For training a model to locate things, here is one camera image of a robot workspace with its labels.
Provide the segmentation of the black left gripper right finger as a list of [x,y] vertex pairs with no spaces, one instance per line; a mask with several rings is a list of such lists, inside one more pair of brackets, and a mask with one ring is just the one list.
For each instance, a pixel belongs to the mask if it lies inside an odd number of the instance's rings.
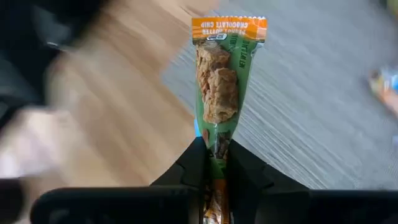
[[398,190],[314,190],[231,141],[234,224],[398,224]]

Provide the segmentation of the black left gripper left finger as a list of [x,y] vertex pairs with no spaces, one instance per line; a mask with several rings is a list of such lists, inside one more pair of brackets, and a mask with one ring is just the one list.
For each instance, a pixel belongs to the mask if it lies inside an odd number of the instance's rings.
[[197,137],[149,186],[69,187],[40,196],[31,224],[202,224],[206,145]]

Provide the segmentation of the orange-ended Chewy granola bar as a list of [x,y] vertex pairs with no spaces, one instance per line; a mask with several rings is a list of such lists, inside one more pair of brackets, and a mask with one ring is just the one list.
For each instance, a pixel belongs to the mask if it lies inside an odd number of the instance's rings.
[[195,119],[206,144],[203,224],[230,224],[226,180],[229,144],[238,125],[256,50],[266,40],[267,19],[251,16],[192,18],[196,61]]
[[373,71],[368,83],[371,91],[398,118],[398,64]]

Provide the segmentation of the grey woven table mat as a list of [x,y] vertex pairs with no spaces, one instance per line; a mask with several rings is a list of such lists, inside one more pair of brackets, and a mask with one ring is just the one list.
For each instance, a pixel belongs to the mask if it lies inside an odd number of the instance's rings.
[[398,189],[398,119],[368,86],[398,62],[379,0],[221,0],[213,14],[269,21],[237,142],[313,189]]

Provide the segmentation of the clear plastic bin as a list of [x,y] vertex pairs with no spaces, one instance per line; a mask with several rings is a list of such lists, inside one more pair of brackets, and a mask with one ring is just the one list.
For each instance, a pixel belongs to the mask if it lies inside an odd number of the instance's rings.
[[84,144],[64,110],[28,108],[0,132],[0,178],[38,175],[66,166]]

